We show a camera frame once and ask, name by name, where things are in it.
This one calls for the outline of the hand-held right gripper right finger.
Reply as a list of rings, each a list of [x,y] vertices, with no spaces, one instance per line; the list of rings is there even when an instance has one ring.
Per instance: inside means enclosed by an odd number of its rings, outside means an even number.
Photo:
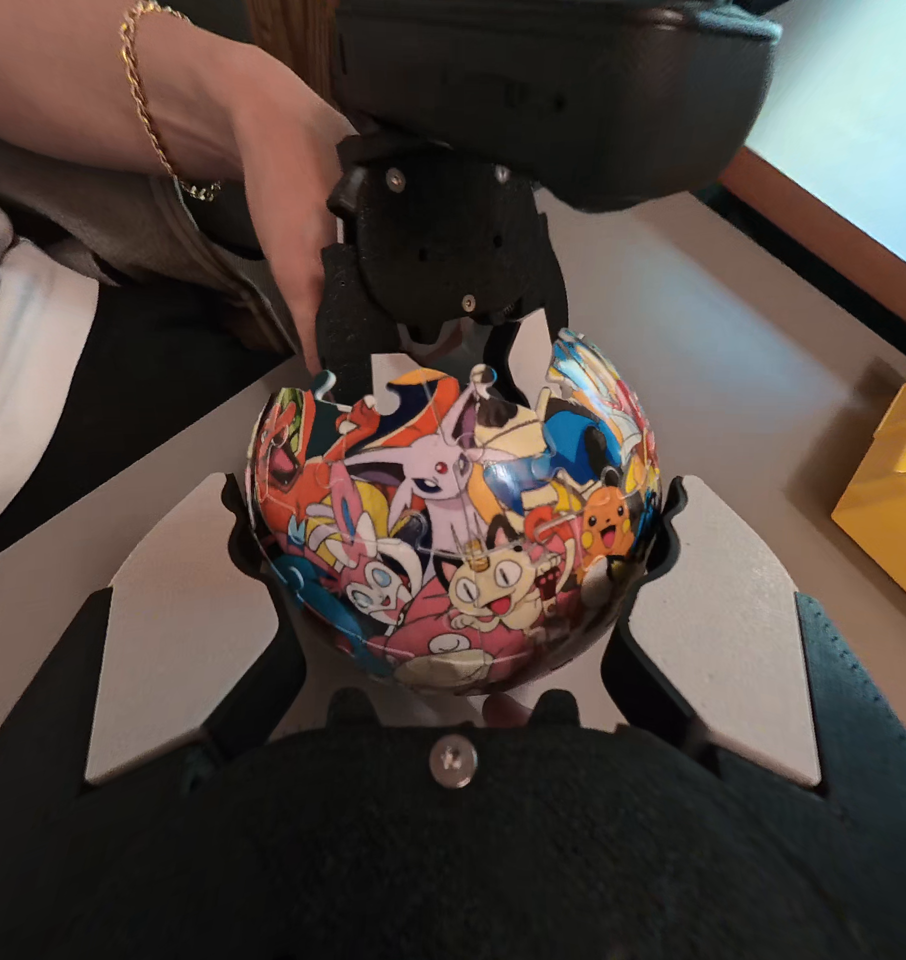
[[[628,725],[688,756],[724,750],[799,787],[821,783],[795,582],[699,477],[672,480],[601,671]]]

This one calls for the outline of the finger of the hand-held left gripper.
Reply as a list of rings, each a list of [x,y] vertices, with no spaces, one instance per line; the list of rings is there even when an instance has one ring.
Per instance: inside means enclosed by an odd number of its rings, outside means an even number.
[[[373,354],[371,374],[372,397],[378,412],[411,412],[430,404],[429,370],[408,354]]]
[[[494,390],[507,402],[535,406],[546,381],[553,337],[546,316],[506,320],[489,331],[483,363],[494,374]]]

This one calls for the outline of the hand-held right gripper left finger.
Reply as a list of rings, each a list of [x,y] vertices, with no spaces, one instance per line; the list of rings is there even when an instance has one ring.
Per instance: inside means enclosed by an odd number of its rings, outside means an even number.
[[[209,475],[157,522],[110,589],[90,784],[189,744],[232,760],[267,742],[305,657],[231,474]]]

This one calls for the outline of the colourful cartoon puzzle ball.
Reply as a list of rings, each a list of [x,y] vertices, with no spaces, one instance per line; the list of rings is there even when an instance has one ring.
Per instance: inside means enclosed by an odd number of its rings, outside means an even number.
[[[351,407],[284,388],[252,432],[250,525],[292,604],[374,677],[507,690],[612,628],[663,502],[655,437],[598,346],[563,329],[532,406],[433,368]]]

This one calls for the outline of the person's left forearm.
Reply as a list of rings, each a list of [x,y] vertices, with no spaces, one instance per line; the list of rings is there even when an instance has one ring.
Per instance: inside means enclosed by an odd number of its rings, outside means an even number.
[[[0,1],[1,139],[65,162],[161,172],[121,57],[131,6]]]

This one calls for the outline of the person's right hand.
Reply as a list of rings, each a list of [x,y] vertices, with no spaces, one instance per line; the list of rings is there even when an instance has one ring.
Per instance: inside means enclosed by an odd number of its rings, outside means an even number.
[[[531,714],[529,707],[504,693],[490,694],[482,704],[483,724],[488,729],[524,727]]]

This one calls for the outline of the person's left hand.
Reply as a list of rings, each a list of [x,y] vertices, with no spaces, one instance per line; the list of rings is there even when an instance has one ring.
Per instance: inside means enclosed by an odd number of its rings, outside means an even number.
[[[336,237],[327,198],[340,178],[346,118],[264,51],[162,15],[171,42],[165,78],[140,57],[152,114],[173,168],[189,181],[242,180],[250,219],[288,306],[304,363],[322,365],[316,318],[322,250]]]

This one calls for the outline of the yellow plastic bin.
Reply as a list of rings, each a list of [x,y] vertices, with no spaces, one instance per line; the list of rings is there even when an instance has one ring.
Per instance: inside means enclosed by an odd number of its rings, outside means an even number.
[[[906,382],[831,517],[906,593]]]

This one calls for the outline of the black trousers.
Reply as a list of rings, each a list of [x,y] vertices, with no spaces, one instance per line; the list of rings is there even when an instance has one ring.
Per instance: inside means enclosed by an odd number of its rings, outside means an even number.
[[[0,513],[0,553],[293,355],[259,333],[196,284],[102,286],[51,440]]]

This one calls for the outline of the wood-framed partition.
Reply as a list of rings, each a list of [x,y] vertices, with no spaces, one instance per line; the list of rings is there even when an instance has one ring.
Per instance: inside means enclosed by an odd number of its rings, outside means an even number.
[[[906,2],[743,2],[770,92],[712,210],[906,355]]]

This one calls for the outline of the white garment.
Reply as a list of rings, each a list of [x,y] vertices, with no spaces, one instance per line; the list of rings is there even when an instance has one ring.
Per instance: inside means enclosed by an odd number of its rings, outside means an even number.
[[[0,515],[50,444],[99,292],[17,236],[0,209]]]

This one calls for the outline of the grey-beige garment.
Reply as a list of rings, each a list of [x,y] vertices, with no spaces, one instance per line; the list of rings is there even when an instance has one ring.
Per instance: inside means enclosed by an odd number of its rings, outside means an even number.
[[[79,272],[207,288],[231,304],[227,325],[244,345],[302,350],[238,182],[201,202],[164,177],[78,165],[0,139],[0,207],[69,235],[52,247]]]

